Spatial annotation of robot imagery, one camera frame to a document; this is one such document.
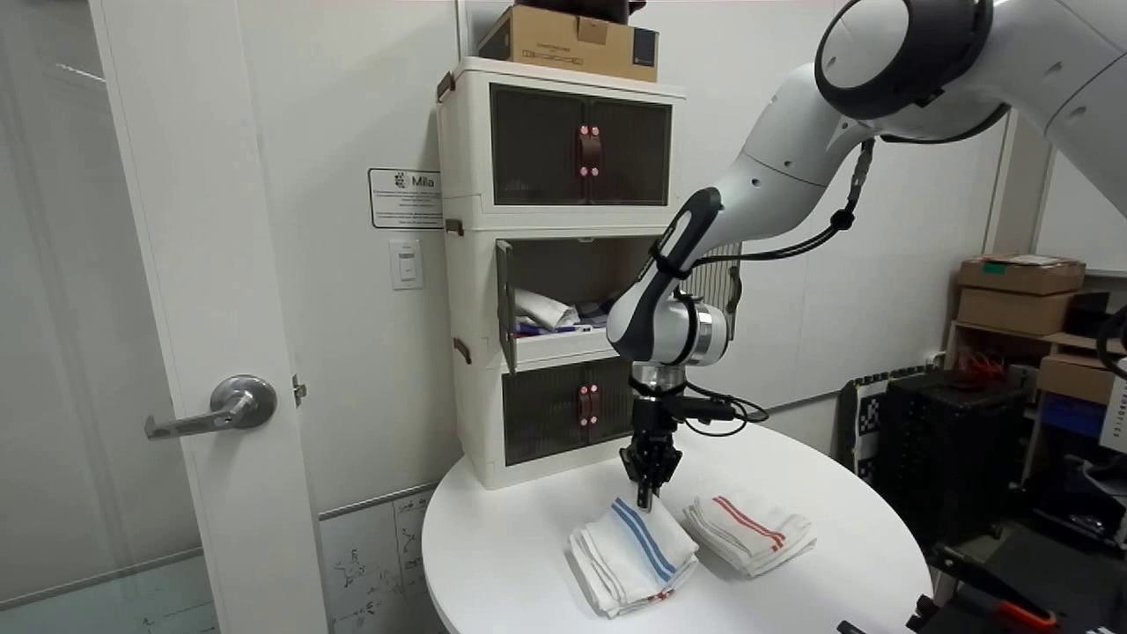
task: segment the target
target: shelf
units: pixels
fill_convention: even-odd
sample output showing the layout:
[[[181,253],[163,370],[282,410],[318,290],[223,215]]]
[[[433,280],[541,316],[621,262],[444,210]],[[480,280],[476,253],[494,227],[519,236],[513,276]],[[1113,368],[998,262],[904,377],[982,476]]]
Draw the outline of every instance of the shelf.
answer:
[[[659,81],[629,81],[629,79],[610,79],[610,75],[585,75],[585,71],[564,71],[564,67],[534,67],[534,64],[513,64],[513,60],[489,60],[489,58],[465,58],[465,64],[453,75],[499,75],[513,81],[553,81],[553,85],[575,85],[583,92],[606,88],[606,92],[634,92],[652,99],[685,99],[675,85]]]
[[[1000,338],[1020,338],[1020,342],[1040,342],[1040,344],[1045,344],[1045,335],[1006,333],[1006,327],[992,327],[992,326],[956,322],[956,327],[958,327],[958,333],[982,333],[982,335],[1000,335]]]
[[[606,327],[519,338],[513,372],[614,361]]]
[[[1045,335],[1045,342],[1056,344],[1061,351],[1092,351],[1096,355],[1096,338],[1056,333],[1056,335]]]
[[[588,236],[664,236],[672,221],[671,206],[600,208],[600,206],[465,206],[457,215],[465,232],[494,232],[503,241],[588,241]]]

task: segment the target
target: door handle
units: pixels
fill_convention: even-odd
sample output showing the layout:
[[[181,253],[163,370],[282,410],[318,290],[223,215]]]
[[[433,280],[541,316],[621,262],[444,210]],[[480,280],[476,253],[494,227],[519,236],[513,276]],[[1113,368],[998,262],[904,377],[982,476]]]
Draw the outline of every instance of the door handle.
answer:
[[[236,372],[210,390],[209,417],[189,417],[172,422],[156,422],[148,417],[143,437],[167,442],[167,437],[193,437],[193,435],[220,435],[220,429],[255,429],[255,428],[263,428],[275,417],[275,410],[277,410],[277,390],[268,381]]]

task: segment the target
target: brown box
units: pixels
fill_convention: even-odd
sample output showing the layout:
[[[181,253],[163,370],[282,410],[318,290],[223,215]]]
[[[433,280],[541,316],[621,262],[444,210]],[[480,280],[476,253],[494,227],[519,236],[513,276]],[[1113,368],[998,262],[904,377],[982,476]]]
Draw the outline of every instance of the brown box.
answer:
[[[1034,389],[1105,404],[1113,394],[1113,372],[1105,372],[1096,361],[1085,355],[1045,355],[1034,372]]]
[[[1072,299],[1073,299],[1072,293],[1020,296],[1020,293],[963,290],[958,326],[972,333],[1045,338],[1061,333]]]
[[[977,256],[963,263],[958,284],[1056,296],[1085,290],[1085,263],[1052,256]]]
[[[483,58],[634,81],[659,79],[655,32],[521,3],[494,24]]]

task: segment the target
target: storage drawer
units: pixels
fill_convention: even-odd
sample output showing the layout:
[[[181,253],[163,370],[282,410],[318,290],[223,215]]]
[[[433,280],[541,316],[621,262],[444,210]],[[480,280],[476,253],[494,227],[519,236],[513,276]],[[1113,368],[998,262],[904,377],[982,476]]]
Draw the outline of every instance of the storage drawer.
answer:
[[[672,109],[494,85],[497,206],[671,206]]]
[[[503,377],[503,461],[606,445],[629,435],[629,368],[621,361]]]
[[[497,241],[497,327],[511,372],[614,361],[606,315],[649,267],[652,242],[655,236]],[[519,290],[575,306],[583,327],[519,338]]]

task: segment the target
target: wall outlet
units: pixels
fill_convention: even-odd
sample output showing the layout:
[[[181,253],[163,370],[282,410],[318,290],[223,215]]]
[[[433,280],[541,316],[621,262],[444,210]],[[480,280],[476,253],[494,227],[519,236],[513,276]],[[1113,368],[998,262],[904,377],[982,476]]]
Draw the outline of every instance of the wall outlet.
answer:
[[[424,290],[424,242],[418,242],[418,236],[394,236],[390,241],[390,276],[394,276],[397,293]]]
[[[924,368],[948,368],[948,350],[924,351]]]

